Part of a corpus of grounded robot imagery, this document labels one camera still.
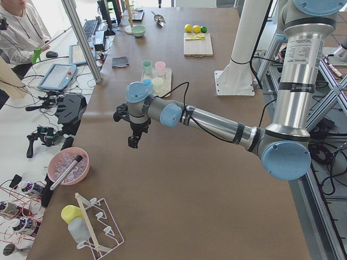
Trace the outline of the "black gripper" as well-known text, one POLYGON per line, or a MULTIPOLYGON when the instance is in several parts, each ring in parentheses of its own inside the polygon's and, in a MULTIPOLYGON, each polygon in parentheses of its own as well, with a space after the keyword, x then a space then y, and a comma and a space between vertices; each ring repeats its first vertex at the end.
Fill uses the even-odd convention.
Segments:
POLYGON ((130 123, 133 131, 132 135, 128 137, 128 146, 131 148, 138 148, 138 143, 142 133, 148 133, 151 119, 147 116, 133 116, 128 110, 126 103, 118 106, 113 114, 113 120, 119 122, 121 119, 130 123))

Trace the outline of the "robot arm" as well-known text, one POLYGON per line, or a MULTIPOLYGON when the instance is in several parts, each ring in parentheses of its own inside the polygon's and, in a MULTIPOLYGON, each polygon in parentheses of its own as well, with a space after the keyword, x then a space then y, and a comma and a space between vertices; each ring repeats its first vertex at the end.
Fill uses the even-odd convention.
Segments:
POLYGON ((184 101, 166 100, 151 94, 141 82, 126 88, 126 102, 118 106, 114 121, 125 120, 132 129, 128 145, 137 148, 152 120, 164 126, 181 123, 213 137, 243 146, 257 155, 264 169, 281 180, 295 180, 311 166, 307 117, 316 90, 325 39, 337 23, 345 1, 281 1, 278 32, 287 39, 272 122, 262 128, 248 127, 184 101))

